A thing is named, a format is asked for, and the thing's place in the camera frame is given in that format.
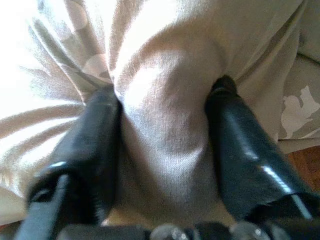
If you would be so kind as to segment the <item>grey floral bed sheet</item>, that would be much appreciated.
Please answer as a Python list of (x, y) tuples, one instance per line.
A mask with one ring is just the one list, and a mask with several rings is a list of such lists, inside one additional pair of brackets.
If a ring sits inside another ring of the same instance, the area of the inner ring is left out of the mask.
[(0, 0), (0, 228), (92, 93), (123, 106), (109, 223), (222, 218), (205, 100), (230, 76), (287, 152), (320, 145), (320, 0)]

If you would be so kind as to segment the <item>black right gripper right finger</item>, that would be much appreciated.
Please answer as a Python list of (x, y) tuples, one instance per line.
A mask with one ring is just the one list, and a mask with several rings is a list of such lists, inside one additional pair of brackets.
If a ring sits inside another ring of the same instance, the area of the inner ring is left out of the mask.
[(219, 193), (237, 220), (314, 218), (314, 194), (237, 93), (219, 78), (205, 103)]

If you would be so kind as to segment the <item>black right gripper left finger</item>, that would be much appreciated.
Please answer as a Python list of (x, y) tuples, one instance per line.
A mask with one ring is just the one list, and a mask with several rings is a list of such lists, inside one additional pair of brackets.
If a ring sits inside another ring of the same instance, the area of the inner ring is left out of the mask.
[(106, 86), (53, 150), (27, 191), (17, 240), (56, 240), (68, 225), (100, 225), (115, 201), (121, 105)]

